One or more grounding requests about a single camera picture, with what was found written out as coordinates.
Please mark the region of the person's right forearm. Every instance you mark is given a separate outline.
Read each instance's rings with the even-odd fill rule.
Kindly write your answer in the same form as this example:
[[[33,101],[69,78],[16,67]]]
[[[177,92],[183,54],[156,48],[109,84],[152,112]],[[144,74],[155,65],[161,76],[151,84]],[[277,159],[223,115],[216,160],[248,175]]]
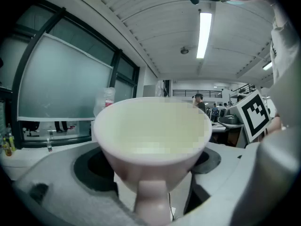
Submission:
[[[277,130],[281,130],[281,128],[282,128],[282,123],[280,117],[277,116],[271,120],[271,123],[266,128],[266,135],[269,135]]]

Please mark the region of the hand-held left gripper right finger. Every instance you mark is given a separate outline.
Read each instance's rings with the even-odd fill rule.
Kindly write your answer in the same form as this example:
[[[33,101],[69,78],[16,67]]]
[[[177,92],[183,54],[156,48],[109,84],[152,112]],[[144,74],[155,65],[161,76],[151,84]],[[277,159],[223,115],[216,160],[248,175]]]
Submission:
[[[258,226],[285,221],[278,206],[301,172],[301,127],[249,145],[215,192],[169,226]]]

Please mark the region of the black office chair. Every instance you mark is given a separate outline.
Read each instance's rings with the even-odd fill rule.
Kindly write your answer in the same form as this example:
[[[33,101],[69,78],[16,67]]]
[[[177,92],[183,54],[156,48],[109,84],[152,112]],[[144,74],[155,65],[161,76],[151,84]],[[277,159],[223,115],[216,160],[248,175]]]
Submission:
[[[25,132],[28,132],[28,137],[39,137],[39,135],[32,135],[32,132],[37,132],[39,128],[40,122],[39,121],[23,121],[22,127],[25,129]]]

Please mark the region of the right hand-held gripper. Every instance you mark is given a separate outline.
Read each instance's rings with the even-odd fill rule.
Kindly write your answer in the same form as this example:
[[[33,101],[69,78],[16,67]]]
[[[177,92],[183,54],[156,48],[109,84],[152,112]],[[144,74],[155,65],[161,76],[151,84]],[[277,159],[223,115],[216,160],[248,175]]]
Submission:
[[[230,107],[230,114],[237,116],[244,126],[247,143],[252,143],[271,122],[268,108],[258,90]]]

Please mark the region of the black balcony railing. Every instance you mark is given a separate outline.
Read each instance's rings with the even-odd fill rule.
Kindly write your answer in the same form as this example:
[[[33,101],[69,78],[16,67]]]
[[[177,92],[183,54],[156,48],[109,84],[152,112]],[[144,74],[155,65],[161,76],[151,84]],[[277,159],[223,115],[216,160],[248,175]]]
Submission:
[[[217,90],[176,89],[172,91],[172,95],[176,97],[194,97],[196,94],[202,94],[203,97],[222,98],[222,91],[217,91]]]

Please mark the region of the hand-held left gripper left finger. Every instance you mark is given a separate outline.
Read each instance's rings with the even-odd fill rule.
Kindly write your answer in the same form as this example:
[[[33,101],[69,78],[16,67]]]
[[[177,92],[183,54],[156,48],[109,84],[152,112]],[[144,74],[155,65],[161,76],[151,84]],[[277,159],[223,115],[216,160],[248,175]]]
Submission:
[[[45,226],[146,226],[119,199],[114,172],[97,143],[47,155],[13,187]]]

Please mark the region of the clear plastic bottle red label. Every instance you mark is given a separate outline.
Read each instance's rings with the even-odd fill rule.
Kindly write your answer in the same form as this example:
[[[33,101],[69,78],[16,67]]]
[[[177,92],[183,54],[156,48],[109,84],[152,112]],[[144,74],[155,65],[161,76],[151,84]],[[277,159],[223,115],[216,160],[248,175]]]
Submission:
[[[115,101],[115,88],[108,87],[101,89],[95,97],[95,106],[93,109],[93,114],[96,117],[104,108],[113,104]]]

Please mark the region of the yellow green drink bottle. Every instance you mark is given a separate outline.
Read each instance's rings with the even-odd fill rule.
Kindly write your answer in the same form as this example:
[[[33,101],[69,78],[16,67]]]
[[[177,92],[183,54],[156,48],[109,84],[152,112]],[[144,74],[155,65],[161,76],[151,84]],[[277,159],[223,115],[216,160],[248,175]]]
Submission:
[[[8,134],[8,139],[9,139],[11,150],[15,151],[16,147],[15,147],[14,136],[12,135],[12,128],[11,128],[10,123],[7,126],[7,134]]]

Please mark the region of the person's white shirt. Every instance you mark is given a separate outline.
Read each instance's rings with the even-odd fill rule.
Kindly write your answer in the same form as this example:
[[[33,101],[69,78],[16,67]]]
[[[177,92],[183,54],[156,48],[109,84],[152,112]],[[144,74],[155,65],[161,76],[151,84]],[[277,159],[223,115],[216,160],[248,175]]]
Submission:
[[[301,126],[301,39],[289,21],[273,21],[271,97],[282,127]]]

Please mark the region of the translucent roller blind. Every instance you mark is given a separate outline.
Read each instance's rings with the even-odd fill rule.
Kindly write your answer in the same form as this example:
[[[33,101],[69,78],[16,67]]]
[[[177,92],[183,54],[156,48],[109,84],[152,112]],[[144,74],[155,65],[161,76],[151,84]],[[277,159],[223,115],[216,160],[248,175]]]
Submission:
[[[47,33],[21,79],[19,121],[91,121],[95,98],[108,87],[112,67]]]

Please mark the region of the black window frame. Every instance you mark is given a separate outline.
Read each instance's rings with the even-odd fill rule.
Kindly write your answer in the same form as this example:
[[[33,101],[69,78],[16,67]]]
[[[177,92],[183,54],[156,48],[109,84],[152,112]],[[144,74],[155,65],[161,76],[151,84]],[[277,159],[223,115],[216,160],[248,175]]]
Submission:
[[[99,40],[104,45],[109,46],[111,49],[113,49],[114,55],[113,55],[113,58],[111,61],[111,65],[113,65],[113,75],[111,76],[110,85],[114,85],[117,80],[131,84],[133,87],[132,97],[135,98],[137,95],[138,75],[139,75],[139,70],[140,70],[140,68],[137,65],[135,65],[134,62],[129,57],[127,57],[122,52],[121,49],[118,49],[112,42],[110,42],[102,34],[100,34],[98,31],[96,31],[93,27],[91,27],[84,21],[80,20],[75,15],[66,11],[66,8],[61,8],[47,0],[30,0],[27,3],[26,8],[29,8],[31,5],[36,5],[45,10],[53,12],[54,14],[44,23],[42,28],[40,28],[38,31],[22,28],[22,26],[19,24],[16,24],[13,28],[13,32],[15,32],[15,33],[19,33],[24,36],[27,36],[27,35],[30,36],[29,44],[26,47],[24,53],[22,54],[22,57],[20,59],[18,67],[16,69],[16,73],[15,73],[15,77],[14,77],[14,81],[13,81],[13,87],[10,92],[7,92],[8,97],[12,103],[11,104],[12,131],[13,131],[13,135],[15,135],[17,149],[38,148],[40,146],[39,142],[26,142],[24,140],[24,133],[22,131],[23,124],[21,121],[17,120],[17,112],[18,112],[17,103],[18,103],[19,92],[20,92],[20,87],[21,87],[21,80],[22,80],[23,73],[25,71],[25,67],[30,59],[30,56],[33,53],[33,50],[37,46],[42,35],[46,32],[49,32],[63,18],[65,18],[69,22],[72,22],[75,25],[79,26],[81,29],[83,29],[85,32],[87,32],[89,35],[91,35],[95,39]],[[133,73],[132,79],[129,79],[125,75],[118,72],[118,66],[120,63],[120,59],[125,59],[134,68],[134,73]]]

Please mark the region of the orange drink bottle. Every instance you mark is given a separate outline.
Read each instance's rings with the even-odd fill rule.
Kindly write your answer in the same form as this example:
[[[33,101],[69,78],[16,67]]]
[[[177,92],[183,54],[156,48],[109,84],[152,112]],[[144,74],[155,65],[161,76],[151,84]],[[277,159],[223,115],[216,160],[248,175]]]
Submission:
[[[2,148],[3,148],[6,156],[12,156],[12,151],[10,149],[10,145],[9,145],[8,141],[6,140],[6,138],[3,138],[3,140],[2,140]]]

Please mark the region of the long ceiling light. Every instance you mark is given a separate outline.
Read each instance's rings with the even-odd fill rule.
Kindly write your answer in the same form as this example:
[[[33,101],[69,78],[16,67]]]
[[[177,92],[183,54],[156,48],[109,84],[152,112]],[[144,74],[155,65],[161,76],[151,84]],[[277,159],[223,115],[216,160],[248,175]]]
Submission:
[[[199,13],[199,39],[197,59],[204,59],[211,31],[212,14]]]

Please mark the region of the white round plastic part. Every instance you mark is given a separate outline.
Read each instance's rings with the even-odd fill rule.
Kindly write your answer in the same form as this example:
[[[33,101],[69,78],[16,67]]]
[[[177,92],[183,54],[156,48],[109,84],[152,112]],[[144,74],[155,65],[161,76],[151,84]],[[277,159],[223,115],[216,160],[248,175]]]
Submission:
[[[208,116],[174,98],[132,98],[103,109],[93,131],[114,172],[136,193],[137,216],[150,226],[169,224],[168,194],[209,142]]]

